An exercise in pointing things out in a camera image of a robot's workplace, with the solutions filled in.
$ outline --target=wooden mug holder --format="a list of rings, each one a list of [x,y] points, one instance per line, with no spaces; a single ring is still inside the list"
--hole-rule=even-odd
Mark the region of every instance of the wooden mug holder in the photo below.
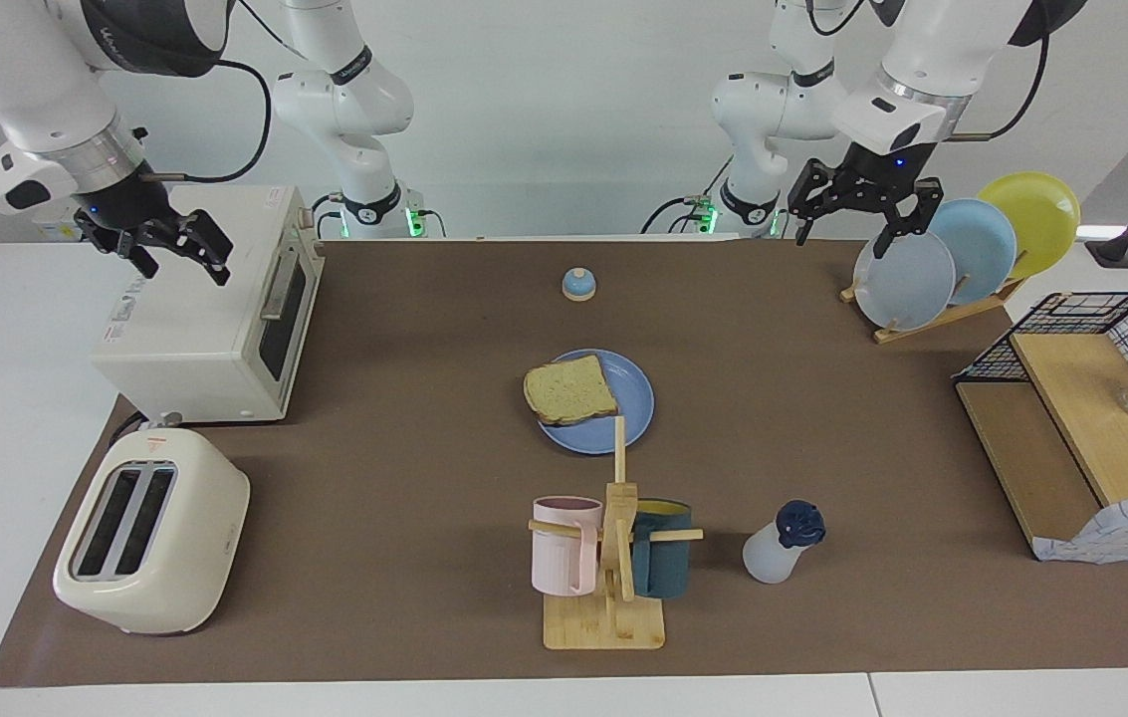
[[[626,481],[626,419],[615,418],[615,479],[605,490],[599,534],[599,581],[579,598],[541,595],[541,644],[548,649],[656,649],[666,644],[660,600],[635,594],[632,531],[640,512],[640,486]],[[529,521],[528,530],[581,537],[573,525]],[[704,531],[658,531],[652,542],[700,540]]]
[[[1024,255],[1028,255],[1028,250],[1020,251],[1017,257],[1014,258],[1014,264],[1019,265],[1020,259],[1023,259]],[[964,274],[963,276],[958,277],[958,285],[954,286],[954,294],[958,294],[958,290],[964,285],[966,280],[969,280],[969,276],[964,276]],[[997,290],[995,294],[988,294],[984,299],[971,301],[971,303],[949,306],[949,308],[945,308],[933,321],[926,324],[926,326],[917,327],[911,330],[896,330],[896,321],[892,320],[888,324],[888,326],[873,331],[873,340],[876,340],[878,344],[890,344],[890,342],[896,339],[919,335],[919,333],[924,330],[942,327],[945,326],[945,324],[960,321],[962,319],[973,317],[973,315],[996,309],[997,306],[1005,304],[1005,300],[1010,299],[1011,294],[1019,291],[1020,286],[1023,285],[1023,281],[1024,280],[1022,280],[1022,277],[1020,277],[1020,280],[1006,280],[1002,285],[1002,289]],[[837,292],[837,299],[843,301],[843,303],[854,303],[855,286],[856,282],[853,281],[851,286]]]

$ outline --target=dark blue lid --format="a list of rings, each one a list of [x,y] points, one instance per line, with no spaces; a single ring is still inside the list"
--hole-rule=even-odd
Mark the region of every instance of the dark blue lid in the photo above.
[[[825,540],[825,517],[805,499],[791,499],[776,513],[776,531],[785,548],[816,545]]]

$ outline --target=yellow plate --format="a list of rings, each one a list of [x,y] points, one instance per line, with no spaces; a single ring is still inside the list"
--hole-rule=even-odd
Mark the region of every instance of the yellow plate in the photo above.
[[[1013,280],[1054,267],[1077,240],[1082,204],[1068,185],[1045,172],[1015,172],[997,178],[979,192],[1011,219],[1016,251],[1028,251],[1011,271]]]

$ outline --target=mug handle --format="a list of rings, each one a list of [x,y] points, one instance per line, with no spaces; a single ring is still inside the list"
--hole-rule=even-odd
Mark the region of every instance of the mug handle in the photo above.
[[[635,521],[635,545],[633,545],[633,566],[635,567],[635,594],[647,594],[651,591],[651,525]]]
[[[581,564],[578,566],[578,579],[573,585],[573,594],[591,594],[596,588],[596,563],[599,559],[599,530],[594,525],[582,525],[581,529]]]

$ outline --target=light blue plate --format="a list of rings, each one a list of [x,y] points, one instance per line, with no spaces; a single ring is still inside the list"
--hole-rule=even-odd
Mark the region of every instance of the light blue plate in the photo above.
[[[626,445],[631,445],[634,441],[640,440],[651,423],[651,413],[656,404],[651,395],[651,382],[631,358],[603,348],[569,351],[567,354],[556,355],[555,362],[567,362],[569,358],[579,358],[585,354],[594,354],[599,357],[599,364],[603,368],[603,377],[608,380],[608,387],[613,390],[613,396],[617,399],[617,405],[622,407],[622,414],[626,417]],[[603,455],[613,453],[615,450],[613,441],[615,418],[613,416],[589,418],[585,422],[573,423],[572,426],[546,426],[541,422],[538,422],[538,425],[555,443],[563,445],[564,449],[575,450],[576,453]]]
[[[953,306],[987,298],[1014,267],[1014,227],[1001,209],[982,200],[953,200],[936,209],[931,233],[954,256],[958,277],[967,277],[949,302]]]

